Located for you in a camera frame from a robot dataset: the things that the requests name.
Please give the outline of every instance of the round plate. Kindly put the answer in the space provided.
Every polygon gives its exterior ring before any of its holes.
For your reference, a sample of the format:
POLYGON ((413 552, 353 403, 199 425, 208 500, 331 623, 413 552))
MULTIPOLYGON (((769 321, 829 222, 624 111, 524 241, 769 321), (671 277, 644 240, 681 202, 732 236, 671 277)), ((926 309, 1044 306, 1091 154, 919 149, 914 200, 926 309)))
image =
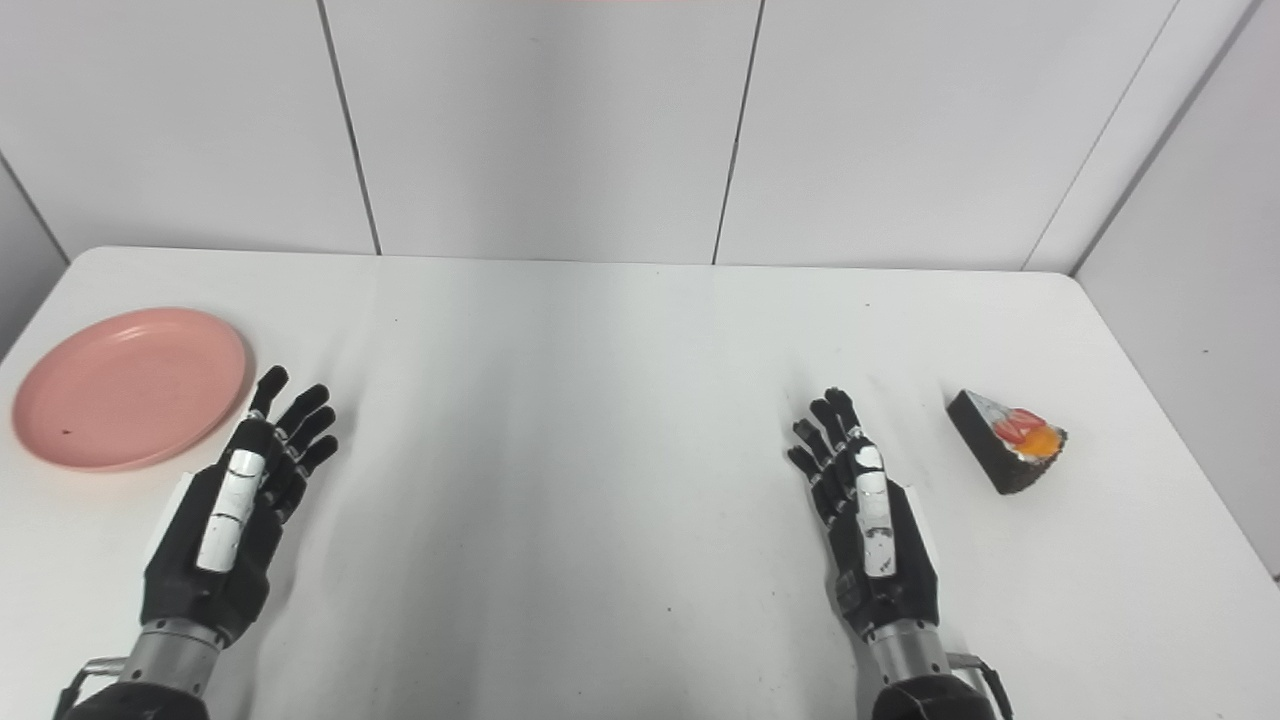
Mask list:
POLYGON ((246 387, 234 328, 183 307, 137 310, 49 351, 13 404, 18 439, 77 470, 142 468, 212 430, 246 387))

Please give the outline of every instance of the white table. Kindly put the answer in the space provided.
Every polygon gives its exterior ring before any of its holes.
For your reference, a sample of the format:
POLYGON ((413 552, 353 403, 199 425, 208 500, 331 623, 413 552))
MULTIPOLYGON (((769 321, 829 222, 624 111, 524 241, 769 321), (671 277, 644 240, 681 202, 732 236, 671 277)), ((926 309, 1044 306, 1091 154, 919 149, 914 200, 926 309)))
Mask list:
MULTIPOLYGON (((225 318, 340 416, 215 717, 852 717, 876 679, 782 456, 831 384, 918 492, 950 650, 1020 717, 1280 706, 1280 592, 1062 277, 104 249, 0 365, 0 404, 65 336, 152 305, 225 318), (1068 428, 1061 461, 998 496, 943 414, 961 387, 1068 428)), ((225 434, 86 475, 0 432, 0 716, 129 650, 156 519, 225 434)))

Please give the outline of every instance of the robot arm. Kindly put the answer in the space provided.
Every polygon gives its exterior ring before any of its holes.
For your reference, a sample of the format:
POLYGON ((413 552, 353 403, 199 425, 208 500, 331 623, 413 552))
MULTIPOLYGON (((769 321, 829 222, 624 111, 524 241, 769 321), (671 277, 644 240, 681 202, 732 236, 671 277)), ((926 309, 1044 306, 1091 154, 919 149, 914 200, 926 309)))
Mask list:
POLYGON ((86 664, 59 697, 54 720, 198 720, 218 655, 257 620, 266 569, 311 473, 338 450, 329 391, 314 386, 274 424, 271 401, 288 374, 271 368, 218 462, 197 473, 145 571, 142 632, 127 659, 86 664), (87 675, 118 675, 74 705, 87 675))
MULTIPOLYGON (((801 419, 792 429, 808 447, 792 447, 787 456, 809 479, 827 527, 840 611, 879 666, 884 687, 873 719, 993 719, 987 700, 951 675, 951 660, 961 656, 948 659, 938 638, 937 574, 906 493, 884 474, 852 402, 831 388, 809 410, 831 445, 801 419)), ((987 678, 996 678, 995 671, 987 678)), ((1002 714, 1011 717, 998 679, 991 684, 1002 714)))

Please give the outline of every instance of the panel seam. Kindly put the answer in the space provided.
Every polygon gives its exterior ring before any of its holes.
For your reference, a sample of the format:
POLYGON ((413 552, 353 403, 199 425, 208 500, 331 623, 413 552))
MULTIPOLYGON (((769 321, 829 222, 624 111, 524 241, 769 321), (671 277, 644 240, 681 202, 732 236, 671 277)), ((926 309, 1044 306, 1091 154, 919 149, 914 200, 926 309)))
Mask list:
POLYGON ((728 174, 724 178, 724 197, 721 200, 721 217, 716 224, 716 246, 712 249, 712 265, 719 259, 719 241, 724 232, 724 213, 728 210, 728 191, 733 186, 733 168, 737 167, 737 146, 742 138, 742 118, 746 115, 746 96, 751 91, 751 70, 755 69, 755 49, 760 44, 760 23, 764 20, 764 3, 755 13, 755 32, 751 35, 751 54, 746 59, 746 81, 742 83, 742 102, 737 108, 737 127, 733 129, 733 149, 728 156, 728 174))
POLYGON ((378 222, 374 219, 374 204, 369 200, 369 183, 365 181, 365 164, 360 159, 360 143, 356 141, 356 126, 351 120, 351 105, 347 104, 347 88, 342 82, 342 68, 338 67, 338 50, 333 44, 333 29, 329 27, 329 10, 324 0, 316 0, 320 12, 320 27, 324 29, 324 44, 329 51, 329 67, 333 68, 333 82, 338 88, 338 104, 342 106, 342 120, 347 126, 347 140, 351 141, 351 159, 356 165, 356 181, 360 183, 360 197, 365 202, 365 218, 369 220, 369 236, 374 241, 374 254, 383 254, 383 243, 378 237, 378 222))

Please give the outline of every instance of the white wall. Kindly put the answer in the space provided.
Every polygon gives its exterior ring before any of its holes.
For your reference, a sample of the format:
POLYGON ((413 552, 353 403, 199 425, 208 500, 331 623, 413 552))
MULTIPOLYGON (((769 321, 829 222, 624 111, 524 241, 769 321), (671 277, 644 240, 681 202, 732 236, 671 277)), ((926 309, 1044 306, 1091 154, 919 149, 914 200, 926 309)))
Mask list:
POLYGON ((0 357, 65 268, 13 177, 0 163, 0 357))
POLYGON ((1079 273, 1272 573, 1280 573, 1277 90, 1280 3, 1262 3, 1079 273))
POLYGON ((0 0, 0 147, 72 256, 371 252, 328 6, 388 252, 1066 270, 1245 3, 0 0))
POLYGON ((1069 270, 1243 6, 768 3, 719 261, 1020 269, 1080 173, 1069 270))
POLYGON ((383 247, 709 263, 759 0, 328 0, 383 247))
POLYGON ((372 251, 312 3, 0 0, 0 149, 72 256, 372 251))

